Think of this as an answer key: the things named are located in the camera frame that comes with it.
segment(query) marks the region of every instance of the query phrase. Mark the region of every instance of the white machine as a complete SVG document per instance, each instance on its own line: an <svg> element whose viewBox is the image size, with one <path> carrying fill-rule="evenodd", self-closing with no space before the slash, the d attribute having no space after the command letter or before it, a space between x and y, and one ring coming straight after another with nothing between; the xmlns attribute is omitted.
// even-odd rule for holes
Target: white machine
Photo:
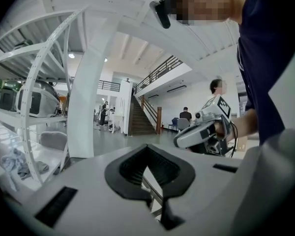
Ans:
<svg viewBox="0 0 295 236"><path fill-rule="evenodd" d="M174 144L179 148L190 148L193 152L224 156L236 148L236 126L231 122L231 107L221 95L207 101L202 109L196 112L196 124L182 130L174 138ZM223 126L224 136L218 137L215 122ZM233 127L235 146L227 148L226 137Z"/></svg>
<svg viewBox="0 0 295 236"><path fill-rule="evenodd" d="M16 96L15 104L18 113L21 112L23 89L24 87ZM32 92L29 115L39 118L51 117L57 113L59 103L59 95L50 84L44 81L36 81Z"/></svg>

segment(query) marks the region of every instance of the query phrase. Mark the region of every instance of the gray floor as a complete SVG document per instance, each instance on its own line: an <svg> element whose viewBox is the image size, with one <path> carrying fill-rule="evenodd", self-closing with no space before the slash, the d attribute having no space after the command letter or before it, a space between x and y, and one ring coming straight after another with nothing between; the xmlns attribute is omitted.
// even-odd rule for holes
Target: gray floor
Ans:
<svg viewBox="0 0 295 236"><path fill-rule="evenodd" d="M112 134L107 130L99 130L99 126L94 125L94 155L102 155L116 149L125 147L137 147L142 144L163 144L175 147L173 140L177 133L163 130L161 135L142 135L125 137L119 131Z"/></svg>

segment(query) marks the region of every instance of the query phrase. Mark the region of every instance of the staircase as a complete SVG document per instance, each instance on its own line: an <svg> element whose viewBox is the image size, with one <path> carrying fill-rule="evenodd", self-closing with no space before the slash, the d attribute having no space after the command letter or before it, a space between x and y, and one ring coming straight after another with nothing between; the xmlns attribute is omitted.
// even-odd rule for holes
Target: staircase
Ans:
<svg viewBox="0 0 295 236"><path fill-rule="evenodd" d="M135 96L131 97L133 103L131 135L149 135L156 134L156 131L138 103Z"/></svg>

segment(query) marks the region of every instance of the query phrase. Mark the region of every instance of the black hair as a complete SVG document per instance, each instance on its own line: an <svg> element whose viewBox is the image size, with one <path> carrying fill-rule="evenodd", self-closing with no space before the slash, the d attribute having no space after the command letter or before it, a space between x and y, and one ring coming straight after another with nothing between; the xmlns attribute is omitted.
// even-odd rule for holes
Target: black hair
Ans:
<svg viewBox="0 0 295 236"><path fill-rule="evenodd" d="M215 93L215 88L218 87L218 84L220 83L220 81L222 81L221 79L215 79L215 80L212 80L211 84L210 84L210 90L212 93Z"/></svg>

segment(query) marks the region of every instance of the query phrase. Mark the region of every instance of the black cable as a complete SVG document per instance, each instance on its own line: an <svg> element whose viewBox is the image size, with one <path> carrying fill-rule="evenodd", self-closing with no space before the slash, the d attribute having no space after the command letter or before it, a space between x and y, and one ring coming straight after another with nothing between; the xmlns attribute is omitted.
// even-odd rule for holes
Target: black cable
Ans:
<svg viewBox="0 0 295 236"><path fill-rule="evenodd" d="M234 155L234 152L235 152L235 149L236 149L236 146L237 146L237 137L238 137L238 130L237 130L236 125L232 121L231 121L231 125L232 125L232 130L233 130L235 143L234 143L234 148L233 148L233 151L232 151L232 154L231 154L230 158L232 158L233 155Z"/></svg>

